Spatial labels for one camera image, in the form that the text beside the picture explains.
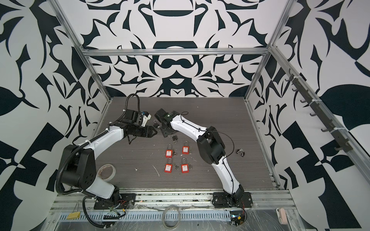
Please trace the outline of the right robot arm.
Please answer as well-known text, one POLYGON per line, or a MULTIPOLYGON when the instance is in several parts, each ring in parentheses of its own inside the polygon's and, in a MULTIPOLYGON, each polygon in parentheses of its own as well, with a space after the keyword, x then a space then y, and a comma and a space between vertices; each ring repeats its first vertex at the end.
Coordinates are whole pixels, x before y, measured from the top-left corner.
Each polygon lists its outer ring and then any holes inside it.
POLYGON ((166 112, 164 109, 158 110, 155 118, 160 122, 165 137, 177 131, 196 141, 200 157, 214 168, 230 204, 241 202, 244 188, 228 164, 225 144, 215 127, 202 127, 176 111, 166 112))

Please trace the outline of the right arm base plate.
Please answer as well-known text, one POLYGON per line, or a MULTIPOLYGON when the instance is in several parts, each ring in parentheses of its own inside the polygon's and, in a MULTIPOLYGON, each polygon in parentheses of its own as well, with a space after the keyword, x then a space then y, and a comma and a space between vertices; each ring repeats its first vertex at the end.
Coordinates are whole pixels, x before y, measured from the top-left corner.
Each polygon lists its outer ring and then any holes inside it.
POLYGON ((244 192, 237 197, 225 192, 213 193, 212 204, 215 208, 251 208, 253 200, 249 192, 244 192))

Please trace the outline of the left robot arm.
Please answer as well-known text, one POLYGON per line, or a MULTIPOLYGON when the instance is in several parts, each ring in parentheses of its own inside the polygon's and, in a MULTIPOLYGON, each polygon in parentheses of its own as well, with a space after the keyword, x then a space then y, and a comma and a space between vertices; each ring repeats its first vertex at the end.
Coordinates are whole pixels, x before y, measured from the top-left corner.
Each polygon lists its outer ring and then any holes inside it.
POLYGON ((128 104, 120 117, 110 122, 102 133, 79 145, 68 145, 62 153, 56 174, 55 190, 59 195, 81 192, 101 199, 118 196, 116 186, 97 175, 96 159, 113 144, 128 138, 152 138, 157 134, 153 126, 147 125, 151 115, 141 109, 130 110, 128 104))

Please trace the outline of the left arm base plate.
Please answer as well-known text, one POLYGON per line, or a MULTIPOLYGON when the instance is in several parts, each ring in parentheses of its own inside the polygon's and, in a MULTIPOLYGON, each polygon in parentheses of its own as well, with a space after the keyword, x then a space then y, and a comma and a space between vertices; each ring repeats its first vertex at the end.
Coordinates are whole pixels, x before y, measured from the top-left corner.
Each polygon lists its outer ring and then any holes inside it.
POLYGON ((97 198, 94 209, 127 209, 135 204, 136 194, 135 193, 120 193, 113 194, 110 199, 97 198))

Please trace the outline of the red padlock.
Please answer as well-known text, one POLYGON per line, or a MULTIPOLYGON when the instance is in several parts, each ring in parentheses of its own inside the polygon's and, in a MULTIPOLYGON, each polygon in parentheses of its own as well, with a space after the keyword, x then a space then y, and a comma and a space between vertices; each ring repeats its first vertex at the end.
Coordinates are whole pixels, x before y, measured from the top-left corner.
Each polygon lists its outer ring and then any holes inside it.
POLYGON ((188 155, 190 154, 190 145, 189 141, 184 141, 183 147, 182 147, 182 154, 183 155, 188 155))
POLYGON ((180 167, 173 161, 173 158, 168 158, 165 164, 164 172, 172 173, 173 169, 179 170, 180 167))
POLYGON ((176 153, 173 145, 172 144, 168 144, 167 145, 167 148, 166 148, 166 151, 165 151, 165 157, 166 158, 173 158, 176 155, 177 155, 177 153, 176 153))
POLYGON ((182 173, 189 173, 193 169, 193 166, 190 164, 187 158, 183 157, 181 159, 181 171, 182 173))

